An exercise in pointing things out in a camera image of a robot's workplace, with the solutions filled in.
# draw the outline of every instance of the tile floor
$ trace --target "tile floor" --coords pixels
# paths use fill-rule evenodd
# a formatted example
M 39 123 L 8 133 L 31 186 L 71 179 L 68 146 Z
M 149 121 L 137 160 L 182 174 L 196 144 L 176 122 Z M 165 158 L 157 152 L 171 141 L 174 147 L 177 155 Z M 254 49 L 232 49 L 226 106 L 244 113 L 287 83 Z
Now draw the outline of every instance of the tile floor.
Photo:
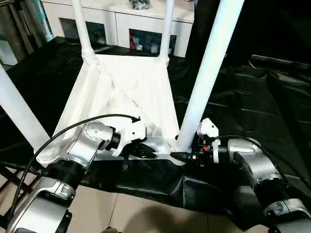
M 34 175 L 27 176 L 30 183 Z M 5 182 L 0 177 L 0 185 Z M 0 195 L 0 214 L 10 207 L 16 187 Z M 161 204 L 125 194 L 107 193 L 80 186 L 70 207 L 69 233 L 102 233 L 108 226 L 123 233 L 241 233 L 227 218 Z M 256 226 L 247 233 L 267 233 Z

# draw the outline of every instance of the black cylinder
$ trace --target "black cylinder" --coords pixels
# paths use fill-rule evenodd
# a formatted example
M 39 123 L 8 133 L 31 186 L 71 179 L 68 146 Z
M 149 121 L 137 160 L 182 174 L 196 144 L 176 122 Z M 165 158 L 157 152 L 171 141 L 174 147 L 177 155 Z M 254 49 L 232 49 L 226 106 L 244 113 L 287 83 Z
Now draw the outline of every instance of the black cylinder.
M 286 190 L 287 185 L 281 179 L 266 180 L 254 188 L 257 199 L 263 208 L 273 202 L 290 199 L 291 197 Z
M 48 167 L 48 177 L 69 184 L 77 189 L 86 170 L 82 165 L 71 160 L 60 160 Z

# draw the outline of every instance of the white tube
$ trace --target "white tube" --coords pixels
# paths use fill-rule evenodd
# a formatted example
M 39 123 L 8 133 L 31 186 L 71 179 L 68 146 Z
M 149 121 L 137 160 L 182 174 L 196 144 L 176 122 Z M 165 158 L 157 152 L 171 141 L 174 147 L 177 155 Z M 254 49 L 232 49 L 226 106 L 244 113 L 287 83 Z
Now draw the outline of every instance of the white tube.
M 86 22 L 83 18 L 80 0 L 72 0 L 72 6 L 82 46 L 82 57 L 94 56 L 94 50 L 92 49 L 91 43 L 89 41 Z
M 221 0 L 175 150 L 188 151 L 198 129 L 244 0 Z
M 170 39 L 171 39 L 171 27 L 173 20 L 173 12 L 174 12 L 174 0 L 166 0 L 166 10 L 164 17 L 164 31 L 162 34 L 161 40 L 161 48 L 160 48 L 160 59 L 165 61 L 169 60 L 169 47 L 170 47 Z
M 0 65 L 0 105 L 36 151 L 48 134 Z

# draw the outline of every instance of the silver robotic arm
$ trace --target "silver robotic arm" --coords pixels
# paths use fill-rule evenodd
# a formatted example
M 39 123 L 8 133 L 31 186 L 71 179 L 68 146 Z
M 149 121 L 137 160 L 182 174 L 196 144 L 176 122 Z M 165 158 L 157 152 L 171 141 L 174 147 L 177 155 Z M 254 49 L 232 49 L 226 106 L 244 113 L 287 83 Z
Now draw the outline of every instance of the silver robotic arm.
M 207 118 L 202 121 L 197 133 L 204 144 L 204 135 L 217 137 L 218 129 Z M 254 139 L 250 141 L 229 139 L 226 146 L 221 146 L 217 139 L 207 148 L 203 145 L 200 151 L 201 155 L 208 155 L 212 163 L 236 163 L 239 166 L 243 177 L 241 182 L 255 193 L 270 228 L 269 233 L 310 233 L 310 212 L 300 199 L 288 191 L 284 176 L 255 145 L 260 144 Z
M 56 163 L 47 167 L 47 177 L 39 180 L 15 212 L 7 233 L 67 232 L 72 216 L 68 207 L 97 150 L 110 150 L 118 156 L 127 144 L 146 138 L 146 127 L 137 121 L 117 133 L 99 121 L 91 121 L 76 135 L 64 146 Z

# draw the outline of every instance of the black plastic sheet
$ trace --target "black plastic sheet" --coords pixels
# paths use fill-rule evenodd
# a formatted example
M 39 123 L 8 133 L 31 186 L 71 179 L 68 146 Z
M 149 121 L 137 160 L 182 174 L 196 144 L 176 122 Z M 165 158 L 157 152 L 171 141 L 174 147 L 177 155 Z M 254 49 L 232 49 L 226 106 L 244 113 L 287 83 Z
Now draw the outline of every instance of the black plastic sheet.
M 99 53 L 150 56 L 120 47 L 96 48 Z M 26 102 L 52 135 L 82 65 L 81 46 L 57 37 L 8 71 Z M 191 61 L 172 57 L 168 72 L 178 123 L 181 125 L 195 82 Z M 209 117 L 220 135 L 238 134 L 258 140 L 295 166 L 309 179 L 311 102 L 310 77 L 284 75 L 247 67 L 223 67 L 203 118 Z M 0 163 L 23 169 L 33 149 L 1 109 Z M 285 164 L 297 197 L 310 205 L 310 193 Z M 241 229 L 264 224 L 253 195 L 237 195 L 240 185 L 232 165 L 176 166 L 169 161 L 94 162 L 82 185 L 153 199 L 195 211 L 229 216 Z M 34 164 L 32 172 L 38 172 Z

